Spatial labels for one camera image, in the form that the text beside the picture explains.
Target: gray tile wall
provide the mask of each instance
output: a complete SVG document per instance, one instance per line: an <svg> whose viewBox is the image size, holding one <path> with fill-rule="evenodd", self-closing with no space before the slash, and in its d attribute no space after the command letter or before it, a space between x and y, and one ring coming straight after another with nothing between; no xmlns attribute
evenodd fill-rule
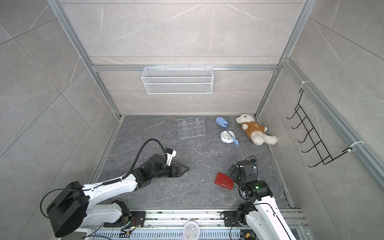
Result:
<svg viewBox="0 0 384 240"><path fill-rule="evenodd" d="M317 1L290 56L382 160L383 7L378 0ZM377 204L384 201L384 191L353 153L327 165L307 166L320 160L318 154L314 149L301 152L311 147L310 140L299 143L306 132L303 126L291 127L300 120L286 119L294 113L299 89L284 71L261 117L280 138L272 150L295 206L306 209L315 239L382 239L384 210ZM333 157L348 147L306 94L301 104ZM319 151L325 156L324 148ZM303 202L309 195L313 200Z"/></svg>
<svg viewBox="0 0 384 240"><path fill-rule="evenodd" d="M45 0L0 4L0 76L0 239L55 239L41 198L89 180L116 119Z"/></svg>
<svg viewBox="0 0 384 240"><path fill-rule="evenodd" d="M276 64L303 1L61 2L93 63L116 65ZM208 95L148 95L139 72L101 76L122 114L241 114L256 111L271 72L215 72Z"/></svg>

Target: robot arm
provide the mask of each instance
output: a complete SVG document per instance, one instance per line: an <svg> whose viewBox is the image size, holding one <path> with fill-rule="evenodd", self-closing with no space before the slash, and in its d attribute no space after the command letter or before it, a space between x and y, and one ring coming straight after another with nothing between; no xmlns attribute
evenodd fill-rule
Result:
<svg viewBox="0 0 384 240"><path fill-rule="evenodd" d="M241 194L250 202L240 204L237 218L248 225L260 240L296 240L276 205L275 198L264 181L254 173L255 159L237 162L227 172L240 186Z"/></svg>
<svg viewBox="0 0 384 240"><path fill-rule="evenodd" d="M165 149L164 152L164 155L153 155L129 174L108 181L85 185L78 181L70 183L47 208L55 236L63 237L79 227L103 222L125 226L130 220L130 211L124 202L98 203L143 188L154 177L181 177L189 170L183 164L171 164L176 151Z"/></svg>

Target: teddy bear head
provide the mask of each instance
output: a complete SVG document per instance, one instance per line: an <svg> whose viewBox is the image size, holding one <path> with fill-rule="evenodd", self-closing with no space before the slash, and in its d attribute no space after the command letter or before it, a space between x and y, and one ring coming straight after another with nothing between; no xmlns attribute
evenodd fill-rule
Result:
<svg viewBox="0 0 384 240"><path fill-rule="evenodd" d="M255 118L251 114L242 114L240 117L236 118L237 123L244 123L244 122L255 122Z"/></svg>

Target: black hook rack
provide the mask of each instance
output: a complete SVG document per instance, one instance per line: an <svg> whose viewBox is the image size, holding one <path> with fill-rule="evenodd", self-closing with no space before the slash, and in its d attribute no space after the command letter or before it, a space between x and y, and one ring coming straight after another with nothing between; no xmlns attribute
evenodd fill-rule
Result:
<svg viewBox="0 0 384 240"><path fill-rule="evenodd" d="M311 151L313 148L315 148L316 151L317 151L317 153L319 154L319 157L320 157L321 161L318 162L317 164L315 164L314 166L309 166L309 165L308 165L308 167L316 167L316 166L319 165L320 163L323 163L324 165L326 165L326 164L332 162L333 160L335 160L336 158L338 158L338 157L340 157L340 156L346 154L346 153L348 152L348 151L347 151L348 149L352 149L351 147L349 147L349 148L343 150L342 153L341 153L339 156L337 156L337 157L332 157L332 156L331 156L331 154L329 153L329 151L328 151L327 147L325 146L323 140L321 139L320 135L317 133L315 127L313 126L311 120L309 119L309 117L308 117L307 114L305 113L304 109L303 109L303 108L301 107L301 105L300 105L300 100L301 100L301 97L303 96L303 89L302 89L302 88L300 89L299 93L301 93L301 95L300 95L300 98L299 98L299 102L297 103L297 105L296 105L296 107L295 107L295 113L294 113L290 118L287 118L287 119L291 119L291 118L293 118L293 117L297 114L297 116L300 118L301 122L299 123L299 125L297 125L297 127L291 127L291 128L292 128L292 129L296 129L296 128L298 128L301 124L303 124L305 130L307 131L307 134L305 135L304 140L301 141L301 142L300 142L300 141L298 141L298 142L299 142L299 143L303 143L303 142L307 139L307 137L309 136L310 139L311 139L311 141L312 141L312 143L313 143L313 147L311 147L308 151L305 151L305 152L302 151L302 152L303 152L303 153L306 153L306 152ZM299 109L301 109L301 110L303 111L303 113L304 113L304 115L305 115L304 118L301 118L301 116L300 116L299 113L297 112ZM311 129L309 129L309 130L308 130L307 126L305 126L305 124L304 124L304 120L305 120L305 119L308 119L309 123L310 123L311 126L312 126ZM313 139L312 139L312 137L311 137L311 135L310 135L310 132L311 132L312 130L315 131L315 133L317 134L317 136L318 136L319 139L320 139L320 141L317 142L317 143L315 143L315 142L313 141ZM326 150L327 153L328 153L328 156L327 156L326 158L324 158L324 159L322 158L322 156L321 156L319 150L317 149L317 145L320 144L320 143L324 146L325 150Z"/></svg>

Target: white zip tie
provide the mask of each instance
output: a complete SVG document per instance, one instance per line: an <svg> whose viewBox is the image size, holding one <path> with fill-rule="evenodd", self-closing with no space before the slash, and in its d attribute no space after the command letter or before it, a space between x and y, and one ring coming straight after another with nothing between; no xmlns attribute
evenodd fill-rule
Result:
<svg viewBox="0 0 384 240"><path fill-rule="evenodd" d="M307 83L307 82L310 82L310 81L302 81L302 82L301 82L301 87L300 87L300 88L303 88L303 84L304 84L304 83Z"/></svg>
<svg viewBox="0 0 384 240"><path fill-rule="evenodd" d="M366 142L364 142L364 141L356 141L356 142L352 143L352 144L349 146L349 149L348 149L347 151L350 152L350 151L351 151L351 148L352 148L355 144L357 144L357 143L359 143L359 142L366 143Z"/></svg>

